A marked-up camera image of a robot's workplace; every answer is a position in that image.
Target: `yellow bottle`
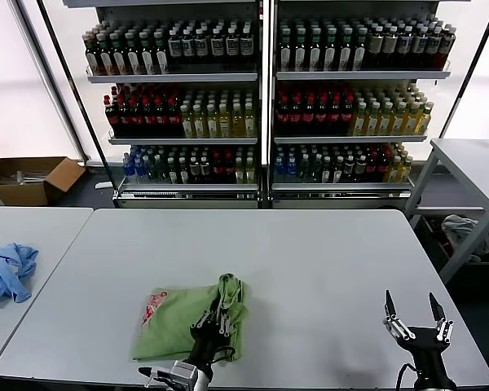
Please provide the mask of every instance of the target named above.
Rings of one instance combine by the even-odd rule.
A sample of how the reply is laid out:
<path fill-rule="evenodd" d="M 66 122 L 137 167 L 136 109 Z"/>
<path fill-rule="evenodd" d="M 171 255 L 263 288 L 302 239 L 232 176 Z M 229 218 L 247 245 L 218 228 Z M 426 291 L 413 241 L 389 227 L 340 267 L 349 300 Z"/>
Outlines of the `yellow bottle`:
<path fill-rule="evenodd" d="M 421 104 L 418 102 L 413 102 L 411 103 L 411 109 L 409 110 L 409 114 L 404 120 L 404 123 L 402 125 L 401 134 L 414 134 L 415 133 L 415 128 L 416 128 L 416 123 L 418 122 L 418 109 L 420 108 Z"/>
<path fill-rule="evenodd" d="M 364 112 L 366 111 L 366 103 L 360 102 L 357 107 L 357 112 L 351 121 L 350 136 L 360 136 L 364 125 Z"/>
<path fill-rule="evenodd" d="M 232 132 L 231 137 L 244 137 L 245 136 L 245 119 L 241 112 L 241 105 L 234 102 L 234 112 L 232 113 Z"/>
<path fill-rule="evenodd" d="M 393 104 L 391 102 L 384 103 L 384 109 L 378 117 L 378 125 L 375 129 L 375 135 L 377 136 L 387 136 L 389 135 L 389 124 L 391 120 L 391 111 L 393 109 Z"/>
<path fill-rule="evenodd" d="M 252 102 L 247 102 L 244 105 L 246 111 L 244 112 L 244 130 L 245 137 L 256 137 L 257 136 L 257 126 L 255 125 L 255 116 L 253 115 L 253 105 Z"/>
<path fill-rule="evenodd" d="M 433 110 L 433 106 L 433 102 L 428 102 L 425 104 L 424 113 L 416 123 L 416 127 L 414 130 L 414 134 L 416 134 L 417 136 L 422 136 L 425 134 L 427 127 L 431 121 L 431 110 Z"/>
<path fill-rule="evenodd" d="M 400 135 L 400 129 L 402 128 L 402 123 L 404 121 L 404 110 L 406 109 L 406 103 L 400 102 L 397 106 L 397 111 L 393 114 L 388 125 L 391 136 Z"/>
<path fill-rule="evenodd" d="M 209 137 L 208 124 L 206 123 L 206 116 L 201 111 L 201 106 L 199 104 L 194 105 L 194 126 L 196 128 L 197 138 Z"/>
<path fill-rule="evenodd" d="M 395 182 L 399 173 L 400 161 L 402 158 L 399 155 L 393 156 L 393 161 L 388 170 L 384 174 L 384 182 Z"/>
<path fill-rule="evenodd" d="M 413 158 L 411 156 L 408 156 L 404 160 L 404 163 L 400 166 L 399 172 L 397 173 L 397 176 L 394 179 L 395 182 L 401 183 L 401 182 L 406 182 L 408 180 L 409 173 L 411 172 L 412 163 L 413 163 Z"/>
<path fill-rule="evenodd" d="M 362 135 L 373 136 L 375 134 L 375 129 L 378 124 L 378 112 L 381 108 L 381 104 L 377 101 L 372 102 L 371 109 L 369 113 L 366 114 L 364 118 L 364 126 L 362 128 Z"/>

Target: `white wall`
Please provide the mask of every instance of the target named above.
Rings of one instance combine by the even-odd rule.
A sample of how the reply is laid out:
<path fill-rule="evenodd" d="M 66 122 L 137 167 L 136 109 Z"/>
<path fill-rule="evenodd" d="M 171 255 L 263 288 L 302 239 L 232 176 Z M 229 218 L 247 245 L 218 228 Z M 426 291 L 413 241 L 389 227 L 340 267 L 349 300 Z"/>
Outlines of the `white wall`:
<path fill-rule="evenodd" d="M 0 0 L 0 157 L 79 156 L 6 1 Z"/>

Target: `bottle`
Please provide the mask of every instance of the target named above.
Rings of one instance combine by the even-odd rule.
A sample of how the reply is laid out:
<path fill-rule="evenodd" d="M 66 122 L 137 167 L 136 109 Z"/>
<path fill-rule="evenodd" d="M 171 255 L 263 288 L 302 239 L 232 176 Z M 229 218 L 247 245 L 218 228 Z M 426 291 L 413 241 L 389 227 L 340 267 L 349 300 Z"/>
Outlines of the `bottle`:
<path fill-rule="evenodd" d="M 375 31 L 369 36 L 367 66 L 369 69 L 378 69 L 381 67 L 381 49 L 382 41 L 382 26 L 377 26 Z"/>
<path fill-rule="evenodd" d="M 400 130 L 402 134 L 413 135 L 415 133 L 416 123 L 419 120 L 419 112 L 418 109 L 421 106 L 418 102 L 411 103 L 411 109 L 407 117 L 404 119 L 402 124 L 402 129 Z"/>
<path fill-rule="evenodd" d="M 279 44 L 279 67 L 281 72 L 289 70 L 290 64 L 290 29 L 284 28 L 282 30 L 281 42 Z"/>
<path fill-rule="evenodd" d="M 311 45 L 308 55 L 310 64 L 308 70 L 310 72 L 319 71 L 322 66 L 320 64 L 320 28 L 315 27 L 311 30 Z"/>
<path fill-rule="evenodd" d="M 353 29 L 351 27 L 344 28 L 342 32 L 342 44 L 339 56 L 339 71 L 346 71 L 348 69 L 348 62 L 350 61 L 351 52 L 351 33 Z"/>
<path fill-rule="evenodd" d="M 381 104 L 377 101 L 372 103 L 372 106 L 364 119 L 364 126 L 362 128 L 362 135 L 373 136 L 378 124 L 379 110 Z"/>
<path fill-rule="evenodd" d="M 186 104 L 181 105 L 181 115 L 183 118 L 183 130 L 185 132 L 185 137 L 186 138 L 193 138 L 194 137 L 194 124 L 192 121 L 192 114 L 188 110 L 188 106 Z"/>
<path fill-rule="evenodd" d="M 336 62 L 338 56 L 335 56 L 335 35 L 337 29 L 334 27 L 328 27 L 328 37 L 326 39 L 326 49 L 324 50 L 324 71 L 329 72 L 337 68 Z"/>
<path fill-rule="evenodd" d="M 449 56 L 449 52 L 455 43 L 455 33 L 456 27 L 450 27 L 449 31 L 443 34 L 442 41 L 440 41 L 440 47 L 438 48 L 438 52 L 434 57 L 433 69 L 437 69 L 439 71 L 443 69 L 443 66 L 446 64 L 447 57 Z"/>
<path fill-rule="evenodd" d="M 397 40 L 397 48 L 395 50 L 394 56 L 395 68 L 406 68 L 408 65 L 408 54 L 411 50 L 411 43 L 413 39 L 412 30 L 413 27 L 406 26 L 403 33 L 399 36 L 399 39 Z"/>
<path fill-rule="evenodd" d="M 428 36 L 427 45 L 425 46 L 424 64 L 426 68 L 434 68 L 434 59 L 438 53 L 440 47 L 440 41 L 442 41 L 442 27 L 435 27 L 433 33 Z"/>
<path fill-rule="evenodd" d="M 183 30 L 183 36 L 181 37 L 181 47 L 183 48 L 183 57 L 186 63 L 195 63 L 196 48 L 194 47 L 194 38 L 190 34 L 190 29 Z"/>
<path fill-rule="evenodd" d="M 295 46 L 295 54 L 293 57 L 293 69 L 295 72 L 302 72 L 302 67 L 305 63 L 306 46 L 304 44 L 306 29 L 299 27 L 297 29 L 297 45 Z"/>
<path fill-rule="evenodd" d="M 230 122 L 228 120 L 227 105 L 219 104 L 219 129 L 222 138 L 230 138 Z"/>
<path fill-rule="evenodd" d="M 388 129 L 390 130 L 390 136 L 399 136 L 401 135 L 402 123 L 404 121 L 404 115 L 406 110 L 406 103 L 399 102 L 397 106 L 396 112 L 390 119 L 390 124 L 388 125 Z"/>
<path fill-rule="evenodd" d="M 396 182 L 397 174 L 399 173 L 400 169 L 401 159 L 402 158 L 399 155 L 393 157 L 393 160 L 391 161 L 391 166 L 384 174 L 384 182 Z"/>
<path fill-rule="evenodd" d="M 208 138 L 209 131 L 208 125 L 206 124 L 206 118 L 204 113 L 201 111 L 201 106 L 199 104 L 194 105 L 194 128 L 196 129 L 197 138 Z"/>
<path fill-rule="evenodd" d="M 110 55 L 110 50 L 108 49 L 108 44 L 106 41 L 105 34 L 103 33 L 96 34 L 96 39 L 98 40 L 98 44 L 99 44 L 99 57 L 104 63 L 105 72 L 109 76 L 116 75 L 116 70 L 113 65 L 113 61 Z"/>
<path fill-rule="evenodd" d="M 240 103 L 234 103 L 234 110 L 232 113 L 232 137 L 244 137 L 245 136 L 245 122 L 243 114 L 241 112 Z"/>
<path fill-rule="evenodd" d="M 365 111 L 366 111 L 366 103 L 365 102 L 359 103 L 359 106 L 357 107 L 357 112 L 355 113 L 355 116 L 351 121 L 351 127 L 349 132 L 350 136 L 360 136 L 362 134 Z"/>
<path fill-rule="evenodd" d="M 394 67 L 394 51 L 397 47 L 397 26 L 391 26 L 382 40 L 380 68 L 391 69 Z"/>
<path fill-rule="evenodd" d="M 368 29 L 361 27 L 359 29 L 357 45 L 355 46 L 353 54 L 353 64 L 351 65 L 352 71 L 359 71 L 363 66 L 364 52 L 366 51 L 366 34 L 368 34 Z"/>
<path fill-rule="evenodd" d="M 378 125 L 375 129 L 374 135 L 376 136 L 389 136 L 389 125 L 391 120 L 391 111 L 393 110 L 393 104 L 391 102 L 385 102 L 384 108 L 378 118 Z"/>
<path fill-rule="evenodd" d="M 138 51 L 136 50 L 136 43 L 134 40 L 134 33 L 126 33 L 125 38 L 127 40 L 127 56 L 129 57 L 130 66 L 132 67 L 132 73 L 134 75 L 143 74 L 143 61 L 140 60 Z"/>
<path fill-rule="evenodd" d="M 395 177 L 394 181 L 397 183 L 406 182 L 408 180 L 409 174 L 411 173 L 411 165 L 413 163 L 413 158 L 408 156 L 404 159 L 402 165 L 400 165 L 399 172 Z"/>
<path fill-rule="evenodd" d="M 409 55 L 408 67 L 410 69 L 423 68 L 423 57 L 425 46 L 428 42 L 427 27 L 422 27 L 421 31 L 413 37 L 411 54 Z"/>

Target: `bottle label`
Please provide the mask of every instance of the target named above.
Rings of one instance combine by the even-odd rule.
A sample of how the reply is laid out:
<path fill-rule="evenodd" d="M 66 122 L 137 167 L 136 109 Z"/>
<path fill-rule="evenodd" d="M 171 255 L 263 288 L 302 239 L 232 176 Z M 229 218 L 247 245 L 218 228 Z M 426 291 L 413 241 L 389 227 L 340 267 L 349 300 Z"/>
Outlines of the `bottle label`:
<path fill-rule="evenodd" d="M 99 75 L 99 67 L 98 67 L 98 62 L 96 61 L 95 55 L 92 53 L 87 53 L 87 61 L 89 62 L 90 70 L 92 71 L 92 74 L 95 76 Z"/>
<path fill-rule="evenodd" d="M 358 47 L 355 49 L 355 57 L 353 58 L 353 67 L 351 68 L 352 71 L 359 71 L 360 67 L 362 65 L 362 60 L 364 58 L 364 48 L 363 47 Z"/>
<path fill-rule="evenodd" d="M 230 130 L 228 128 L 228 121 L 219 121 L 219 127 L 221 128 L 221 137 L 229 138 Z"/>
<path fill-rule="evenodd" d="M 321 183 L 328 183 L 329 180 L 329 171 L 323 171 L 323 177 L 321 179 Z"/>
<path fill-rule="evenodd" d="M 241 38 L 241 54 L 253 55 L 253 39 Z"/>
<path fill-rule="evenodd" d="M 360 132 L 362 131 L 362 126 L 364 125 L 364 119 L 363 118 L 357 118 L 355 120 L 355 124 L 353 125 L 353 135 L 358 136 Z"/>
<path fill-rule="evenodd" d="M 141 69 L 139 67 L 138 55 L 136 55 L 134 52 L 131 51 L 128 54 L 128 56 L 129 56 L 130 66 L 132 67 L 132 73 L 134 75 L 141 75 Z"/>
<path fill-rule="evenodd" d="M 188 172 L 187 171 L 181 172 L 181 180 L 185 184 L 188 183 Z"/>
<path fill-rule="evenodd" d="M 381 118 L 381 126 L 378 128 L 379 136 L 387 136 L 388 135 L 388 125 L 390 124 L 390 119 L 386 117 Z"/>
<path fill-rule="evenodd" d="M 239 38 L 227 38 L 227 53 L 230 56 L 239 55 Z"/>
<path fill-rule="evenodd" d="M 125 60 L 121 53 L 114 53 L 114 61 L 116 61 L 117 70 L 120 71 L 120 75 L 127 74 L 127 67 L 125 66 Z"/>
<path fill-rule="evenodd" d="M 192 124 L 190 121 L 184 121 L 183 122 L 183 130 L 185 131 L 185 137 L 186 138 L 192 138 Z"/>
<path fill-rule="evenodd" d="M 377 127 L 378 118 L 370 118 L 368 122 L 368 128 L 366 129 L 367 136 L 373 136 L 375 133 L 375 128 Z"/>
<path fill-rule="evenodd" d="M 416 125 L 416 118 L 408 118 L 406 124 L 406 134 L 413 134 Z"/>
<path fill-rule="evenodd" d="M 205 132 L 203 130 L 203 121 L 194 121 L 194 126 L 196 127 L 196 136 L 197 138 L 201 138 L 205 136 Z"/>
<path fill-rule="evenodd" d="M 169 176 L 170 176 L 170 182 L 173 185 L 175 185 L 176 183 L 178 183 L 178 175 L 174 171 L 170 171 L 169 172 Z"/>
<path fill-rule="evenodd" d="M 402 127 L 403 118 L 396 117 L 393 123 L 393 129 L 391 130 L 392 135 L 397 135 L 400 133 L 400 128 Z"/>
<path fill-rule="evenodd" d="M 111 56 L 107 53 L 102 53 L 100 56 L 105 66 L 105 72 L 107 72 L 109 76 L 115 75 L 116 73 L 114 72 L 114 67 L 112 66 Z"/>
<path fill-rule="evenodd" d="M 302 71 L 302 65 L 304 64 L 305 51 L 301 47 L 295 50 L 295 72 Z"/>
<path fill-rule="evenodd" d="M 331 71 L 333 64 L 333 57 L 335 57 L 335 49 L 329 47 L 324 52 L 324 71 Z"/>
<path fill-rule="evenodd" d="M 183 46 L 181 45 L 181 41 L 178 39 L 175 41 L 172 39 L 169 40 L 169 49 L 170 55 L 174 58 L 179 58 L 183 54 Z"/>
<path fill-rule="evenodd" d="M 341 49 L 341 59 L 339 60 L 339 71 L 346 71 L 348 68 L 348 60 L 350 59 L 350 48 L 343 47 Z"/>
<path fill-rule="evenodd" d="M 196 54 L 200 57 L 209 55 L 209 43 L 206 38 L 195 39 L 194 43 L 196 45 Z"/>
<path fill-rule="evenodd" d="M 246 130 L 246 137 L 253 137 L 253 134 L 255 133 L 253 131 L 253 119 L 252 118 L 247 118 L 244 120 L 244 128 Z"/>
<path fill-rule="evenodd" d="M 382 53 L 390 55 L 394 52 L 394 48 L 397 46 L 397 37 L 384 37 L 382 42 Z"/>
<path fill-rule="evenodd" d="M 280 70 L 288 71 L 289 62 L 290 62 L 290 49 L 288 47 L 284 47 L 280 51 Z"/>
<path fill-rule="evenodd" d="M 314 47 L 310 51 L 310 72 L 315 72 L 319 67 L 320 49 Z"/>
<path fill-rule="evenodd" d="M 143 57 L 143 62 L 145 63 L 145 69 L 147 70 L 147 75 L 154 75 L 154 63 L 152 62 L 152 55 L 148 51 L 144 51 L 141 56 Z"/>
<path fill-rule="evenodd" d="M 411 37 L 403 37 L 401 36 L 399 38 L 399 41 L 397 42 L 397 53 L 401 55 L 406 55 L 409 53 L 409 50 L 411 48 Z"/>
<path fill-rule="evenodd" d="M 218 126 L 214 120 L 209 121 L 209 134 L 211 138 L 218 137 Z"/>
<path fill-rule="evenodd" d="M 156 53 L 157 62 L 160 65 L 161 73 L 165 74 L 169 72 L 169 63 L 166 60 L 166 54 L 164 51 L 158 51 Z"/>
<path fill-rule="evenodd" d="M 181 43 L 183 45 L 183 55 L 186 57 L 194 56 L 194 40 L 193 39 L 182 39 Z"/>
<path fill-rule="evenodd" d="M 212 54 L 215 57 L 225 55 L 225 42 L 222 38 L 212 38 Z"/>
<path fill-rule="evenodd" d="M 455 43 L 454 37 L 444 37 L 440 42 L 440 47 L 438 48 L 438 53 L 442 53 L 443 55 L 448 55 L 451 51 L 451 48 Z"/>
<path fill-rule="evenodd" d="M 414 37 L 411 52 L 416 55 L 424 53 L 425 45 L 427 44 L 427 37 Z"/>

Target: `green cloth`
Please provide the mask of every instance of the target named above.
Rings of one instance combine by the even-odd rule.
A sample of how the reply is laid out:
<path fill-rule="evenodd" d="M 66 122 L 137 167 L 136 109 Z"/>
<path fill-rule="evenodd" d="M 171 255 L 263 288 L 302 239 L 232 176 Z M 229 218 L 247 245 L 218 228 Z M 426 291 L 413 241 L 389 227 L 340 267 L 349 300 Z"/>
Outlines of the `green cloth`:
<path fill-rule="evenodd" d="M 156 288 L 148 300 L 141 332 L 134 346 L 134 359 L 186 358 L 194 345 L 190 326 L 197 323 L 221 294 L 219 309 L 230 315 L 231 347 L 236 352 L 227 357 L 237 360 L 241 352 L 241 326 L 246 313 L 245 284 L 233 275 L 222 275 L 219 284 L 189 289 Z"/>

